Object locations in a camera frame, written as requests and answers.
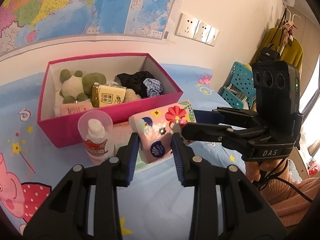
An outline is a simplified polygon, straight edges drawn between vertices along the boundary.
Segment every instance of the yellow tissue pack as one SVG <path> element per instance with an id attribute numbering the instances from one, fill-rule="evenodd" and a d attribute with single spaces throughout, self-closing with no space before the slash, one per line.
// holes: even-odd
<path id="1" fill-rule="evenodd" d="M 120 104 L 124 101 L 126 88 L 110 87 L 95 83 L 92 87 L 93 107 L 105 107 Z"/>

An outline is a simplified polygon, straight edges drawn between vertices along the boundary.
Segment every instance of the black cloth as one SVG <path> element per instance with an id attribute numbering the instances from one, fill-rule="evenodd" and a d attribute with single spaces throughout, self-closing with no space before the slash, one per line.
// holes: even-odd
<path id="1" fill-rule="evenodd" d="M 155 79 L 153 75 L 148 71 L 139 71 L 133 75 L 122 73 L 117 75 L 119 78 L 121 85 L 132 89 L 136 94 L 140 95 L 141 98 L 147 98 L 147 87 L 143 84 L 143 82 L 147 78 Z"/>

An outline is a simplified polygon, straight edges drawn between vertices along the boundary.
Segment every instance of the cardboard box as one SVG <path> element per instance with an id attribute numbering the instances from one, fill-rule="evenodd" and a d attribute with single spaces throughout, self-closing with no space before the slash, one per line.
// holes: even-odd
<path id="1" fill-rule="evenodd" d="M 82 112 L 55 117 L 54 109 L 63 100 L 59 95 L 62 86 L 59 76 L 65 68 L 71 73 L 76 70 L 82 70 L 84 74 L 100 72 L 107 80 L 113 80 L 121 73 L 149 71 L 163 84 L 163 95 L 99 108 L 110 115 L 113 124 L 128 121 L 133 114 L 176 103 L 183 94 L 167 72 L 147 53 L 97 54 L 51 61 L 41 87 L 37 123 L 58 148 L 81 142 L 77 124 L 84 114 Z"/>

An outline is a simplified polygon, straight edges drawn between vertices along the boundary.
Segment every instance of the camera lens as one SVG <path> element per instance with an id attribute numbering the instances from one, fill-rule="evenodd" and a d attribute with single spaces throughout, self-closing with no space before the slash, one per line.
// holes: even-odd
<path id="1" fill-rule="evenodd" d="M 260 83 L 261 78 L 260 78 L 259 72 L 256 72 L 256 73 L 254 74 L 254 79 L 256 80 L 257 83 Z"/>
<path id="2" fill-rule="evenodd" d="M 263 73 L 263 82 L 268 88 L 272 86 L 272 75 L 269 71 Z"/>
<path id="3" fill-rule="evenodd" d="M 280 89 L 284 88 L 284 85 L 285 85 L 284 77 L 280 73 L 276 77 L 276 84 L 277 84 L 278 88 L 280 88 Z"/>

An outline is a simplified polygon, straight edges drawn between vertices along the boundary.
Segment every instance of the bed sheet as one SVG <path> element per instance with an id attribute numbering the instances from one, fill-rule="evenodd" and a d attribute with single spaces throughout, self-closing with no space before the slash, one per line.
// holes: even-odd
<path id="1" fill-rule="evenodd" d="M 190 100 L 194 109 L 228 106 L 209 86 L 211 70 L 162 66 L 184 91 L 181 100 Z M 73 165 L 92 166 L 82 144 L 58 149 L 37 125 L 36 111 L 43 76 L 43 73 L 29 76 L 0 89 L 0 206 L 21 233 Z M 244 171 L 241 155 L 224 149 L 221 144 L 195 142 L 191 147 L 214 165 L 235 164 Z M 181 186 L 173 158 L 136 173 L 129 188 L 118 188 L 124 239 L 187 240 L 193 191 L 193 188 Z M 219 213 L 222 232 L 221 207 Z M 89 232 L 93 232 L 92 220 Z"/>

